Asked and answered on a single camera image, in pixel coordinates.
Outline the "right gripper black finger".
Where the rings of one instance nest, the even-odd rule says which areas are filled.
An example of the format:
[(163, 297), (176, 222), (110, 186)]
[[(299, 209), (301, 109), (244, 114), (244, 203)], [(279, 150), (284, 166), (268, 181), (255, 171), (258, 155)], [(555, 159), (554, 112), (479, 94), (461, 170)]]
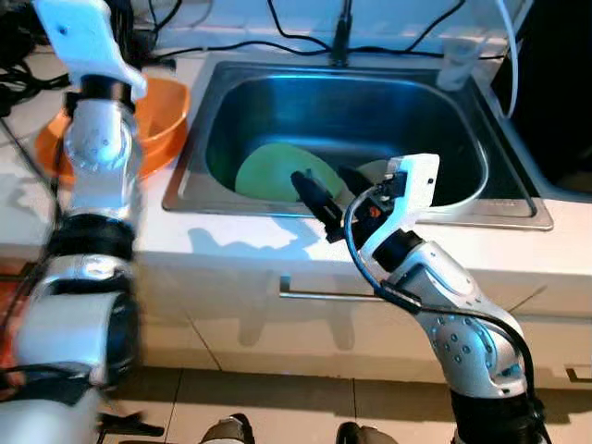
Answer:
[(371, 179), (352, 166), (338, 166), (337, 173), (352, 195), (363, 194), (374, 186)]
[(328, 191), (302, 172), (292, 172), (290, 181), (300, 202), (325, 226), (326, 240), (341, 240), (341, 207)]

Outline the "orange plastic bowl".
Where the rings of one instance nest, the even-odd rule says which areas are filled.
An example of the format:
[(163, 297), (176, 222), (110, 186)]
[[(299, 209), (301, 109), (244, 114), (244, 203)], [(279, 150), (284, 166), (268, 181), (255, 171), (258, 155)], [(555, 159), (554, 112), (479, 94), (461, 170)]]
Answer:
[(62, 144), (68, 153), (114, 143), (119, 130), (139, 144), (147, 164), (168, 164), (187, 139), (189, 88), (168, 78), (148, 78), (147, 90), (132, 107), (121, 101), (81, 100)]

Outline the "orange plastic plate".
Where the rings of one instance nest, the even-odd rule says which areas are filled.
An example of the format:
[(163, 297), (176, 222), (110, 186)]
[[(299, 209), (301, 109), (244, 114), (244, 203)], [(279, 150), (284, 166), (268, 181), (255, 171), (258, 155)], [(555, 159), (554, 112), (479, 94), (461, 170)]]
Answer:
[[(189, 120), (187, 113), (148, 113), (136, 114), (135, 121), (137, 137), (143, 152), (139, 178), (145, 179), (177, 159), (187, 140)], [(64, 154), (56, 160), (55, 151), (59, 148), (68, 126), (70, 118), (64, 111), (60, 111), (39, 132), (34, 144), (35, 157), (39, 164), (51, 177), (59, 175), (64, 183), (75, 181), (72, 166)]]

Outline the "white bowl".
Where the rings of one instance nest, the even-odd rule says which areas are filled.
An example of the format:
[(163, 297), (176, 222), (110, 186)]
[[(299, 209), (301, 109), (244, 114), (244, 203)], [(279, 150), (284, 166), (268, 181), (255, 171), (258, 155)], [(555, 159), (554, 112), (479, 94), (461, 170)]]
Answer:
[(363, 175), (364, 180), (368, 183), (378, 183), (384, 181), (388, 177), (389, 160), (380, 159), (356, 167), (356, 170)]

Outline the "black power adapter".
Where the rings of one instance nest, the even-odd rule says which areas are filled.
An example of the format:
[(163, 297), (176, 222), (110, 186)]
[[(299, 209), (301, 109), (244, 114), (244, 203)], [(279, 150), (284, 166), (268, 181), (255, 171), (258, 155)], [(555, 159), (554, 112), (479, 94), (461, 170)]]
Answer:
[(177, 60), (149, 55), (142, 60), (141, 68), (163, 68), (164, 70), (175, 71), (177, 70)]

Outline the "green plastic plate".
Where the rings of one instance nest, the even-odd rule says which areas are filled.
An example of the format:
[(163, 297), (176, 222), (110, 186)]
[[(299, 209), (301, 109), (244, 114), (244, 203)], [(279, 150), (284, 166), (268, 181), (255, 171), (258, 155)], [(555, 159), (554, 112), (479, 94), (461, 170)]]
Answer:
[(290, 180), (301, 172), (316, 181), (330, 196), (338, 196), (344, 181), (337, 170), (321, 157), (290, 143), (271, 142), (246, 156), (234, 179), (234, 191), (267, 202), (299, 202), (299, 193)]

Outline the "stainless steel sink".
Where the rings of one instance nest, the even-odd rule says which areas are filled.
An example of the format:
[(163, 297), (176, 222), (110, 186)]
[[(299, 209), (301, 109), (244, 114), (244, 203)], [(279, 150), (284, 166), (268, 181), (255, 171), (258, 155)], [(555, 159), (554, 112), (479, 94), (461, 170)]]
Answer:
[(304, 218), (303, 204), (234, 190), (254, 149), (286, 142), (334, 167), (437, 154), (439, 185), (426, 223), (549, 231), (553, 221), (485, 86), (469, 80), (444, 92), (435, 77), (432, 68), (207, 64), (198, 81), (202, 101), (162, 204), (182, 213)]

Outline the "dark metal faucet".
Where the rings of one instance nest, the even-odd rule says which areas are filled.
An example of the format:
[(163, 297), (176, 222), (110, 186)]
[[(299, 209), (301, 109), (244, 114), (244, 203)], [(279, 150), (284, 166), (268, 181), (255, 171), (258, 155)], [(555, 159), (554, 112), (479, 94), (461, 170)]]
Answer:
[(346, 68), (350, 64), (350, 38), (352, 33), (352, 0), (342, 0), (337, 26), (329, 48), (329, 62), (333, 68)]

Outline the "clear drinking glass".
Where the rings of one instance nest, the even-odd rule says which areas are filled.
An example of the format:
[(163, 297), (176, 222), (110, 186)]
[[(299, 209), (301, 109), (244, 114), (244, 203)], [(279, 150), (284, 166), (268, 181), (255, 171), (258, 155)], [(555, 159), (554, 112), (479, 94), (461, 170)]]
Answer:
[(481, 56), (481, 43), (451, 39), (441, 45), (441, 67), (436, 85), (444, 92), (458, 92), (471, 77)]

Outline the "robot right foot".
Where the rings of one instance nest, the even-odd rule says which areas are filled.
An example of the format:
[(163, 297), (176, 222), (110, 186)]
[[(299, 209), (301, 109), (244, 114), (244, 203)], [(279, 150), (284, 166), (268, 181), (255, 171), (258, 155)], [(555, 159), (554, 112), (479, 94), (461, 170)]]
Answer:
[(398, 441), (375, 427), (346, 422), (339, 426), (335, 444), (398, 444)]

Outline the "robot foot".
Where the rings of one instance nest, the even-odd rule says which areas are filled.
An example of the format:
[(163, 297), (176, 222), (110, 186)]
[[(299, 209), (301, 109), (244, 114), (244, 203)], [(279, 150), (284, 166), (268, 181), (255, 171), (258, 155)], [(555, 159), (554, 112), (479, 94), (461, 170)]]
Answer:
[(255, 444), (248, 417), (234, 413), (207, 428), (198, 444)]
[(398, 441), (375, 427), (346, 422), (339, 426), (335, 444), (398, 444)]

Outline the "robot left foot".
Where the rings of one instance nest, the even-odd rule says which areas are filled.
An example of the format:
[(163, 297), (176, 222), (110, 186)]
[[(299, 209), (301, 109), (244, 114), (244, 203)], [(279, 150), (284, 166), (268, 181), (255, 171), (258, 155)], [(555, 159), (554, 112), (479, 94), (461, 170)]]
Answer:
[(255, 444), (248, 417), (234, 413), (207, 428), (198, 444)]

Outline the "black stand leg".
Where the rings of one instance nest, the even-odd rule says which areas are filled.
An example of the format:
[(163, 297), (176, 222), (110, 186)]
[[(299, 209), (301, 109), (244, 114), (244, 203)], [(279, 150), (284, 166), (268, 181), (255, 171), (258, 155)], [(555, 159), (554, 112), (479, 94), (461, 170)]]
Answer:
[(115, 435), (162, 437), (165, 432), (166, 430), (162, 426), (144, 423), (141, 412), (128, 414), (126, 417), (101, 413), (96, 444), (102, 444), (102, 441), (110, 433), (115, 433)]

